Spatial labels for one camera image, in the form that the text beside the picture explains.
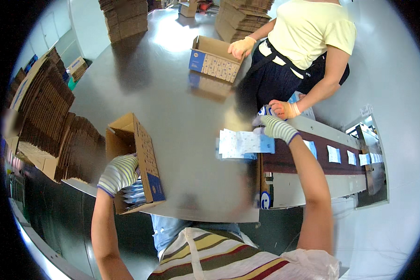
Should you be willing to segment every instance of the hand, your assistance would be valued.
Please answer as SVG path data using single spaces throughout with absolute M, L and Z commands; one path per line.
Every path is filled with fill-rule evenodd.
M 254 129 L 253 131 L 257 134 L 264 133 L 271 138 L 282 139 L 287 145 L 289 145 L 289 143 L 293 140 L 293 138 L 296 135 L 300 135 L 300 133 L 294 127 L 287 124 L 284 120 L 280 120 L 279 118 L 273 115 L 259 115 L 254 120 L 254 124 L 257 122 L 258 119 L 266 127 L 259 127 Z
M 97 187 L 114 198 L 119 190 L 137 181 L 139 177 L 139 174 L 136 172 L 137 166 L 138 158 L 133 154 L 120 155 L 114 158 L 106 166 Z
M 297 108 L 297 103 L 282 102 L 278 100 L 271 100 L 269 102 L 274 113 L 282 120 L 292 119 L 300 115 L 299 108 Z
M 243 53 L 248 56 L 253 49 L 257 41 L 249 36 L 246 36 L 243 40 L 238 40 L 230 44 L 228 53 L 232 53 L 233 57 L 240 60 L 243 57 Z

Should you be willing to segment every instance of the metal table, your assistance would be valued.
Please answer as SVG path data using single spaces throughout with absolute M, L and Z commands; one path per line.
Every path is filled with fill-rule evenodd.
M 107 124 L 135 113 L 152 137 L 167 197 L 146 212 L 193 221 L 256 222 L 255 163 L 219 160 L 215 148 L 219 130 L 252 130 L 256 105 L 233 94 L 215 102 L 189 84 L 193 39 L 219 39 L 214 20 L 212 14 L 185 18 L 177 10 L 154 10 L 146 33 L 110 45 L 93 62 L 73 91 L 71 111 L 88 118 L 102 135 Z M 244 65 L 250 66 L 249 60 Z M 69 184 L 81 189 L 74 180 Z

